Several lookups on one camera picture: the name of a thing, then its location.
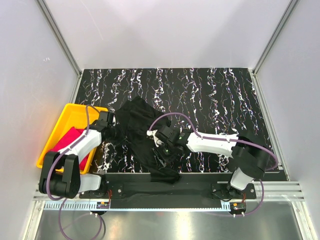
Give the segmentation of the black t shirt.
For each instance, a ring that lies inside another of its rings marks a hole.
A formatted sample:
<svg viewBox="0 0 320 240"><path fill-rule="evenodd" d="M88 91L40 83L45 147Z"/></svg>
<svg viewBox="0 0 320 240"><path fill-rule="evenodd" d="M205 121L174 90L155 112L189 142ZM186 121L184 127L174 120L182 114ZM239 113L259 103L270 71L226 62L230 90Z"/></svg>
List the black t shirt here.
<svg viewBox="0 0 320 240"><path fill-rule="evenodd" d="M126 140L126 145L137 161L150 172L153 182L174 184L181 178L176 170L166 166L159 168L152 147L155 142L147 137L147 131L152 123L163 113L150 106L140 96L126 101L115 111L115 119Z"/></svg>

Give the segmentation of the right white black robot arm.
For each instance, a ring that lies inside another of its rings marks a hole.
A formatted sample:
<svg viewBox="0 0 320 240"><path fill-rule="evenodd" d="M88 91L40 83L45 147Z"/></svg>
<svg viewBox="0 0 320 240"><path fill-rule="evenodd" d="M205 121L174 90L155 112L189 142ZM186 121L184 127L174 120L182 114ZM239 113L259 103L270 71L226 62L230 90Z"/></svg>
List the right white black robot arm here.
<svg viewBox="0 0 320 240"><path fill-rule="evenodd" d="M235 199L244 194L249 183L263 178L270 158L277 159L272 151L257 144L257 139L249 133L216 135L190 129L180 131L163 125L160 129L148 130L146 135L153 138L153 151L163 166L185 152L211 153L235 160L236 169L227 185L228 195Z"/></svg>

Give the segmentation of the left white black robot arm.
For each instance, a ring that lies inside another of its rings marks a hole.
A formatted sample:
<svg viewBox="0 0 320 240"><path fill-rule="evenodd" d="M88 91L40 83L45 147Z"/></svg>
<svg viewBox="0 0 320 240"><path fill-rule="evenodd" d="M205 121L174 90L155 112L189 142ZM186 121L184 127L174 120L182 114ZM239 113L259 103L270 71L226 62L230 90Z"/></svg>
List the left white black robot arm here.
<svg viewBox="0 0 320 240"><path fill-rule="evenodd" d="M88 124L82 134L66 147L44 155L38 190L51 200L73 199L80 191L82 177L80 163L105 141L119 141L121 129L116 115L100 111L98 119Z"/></svg>

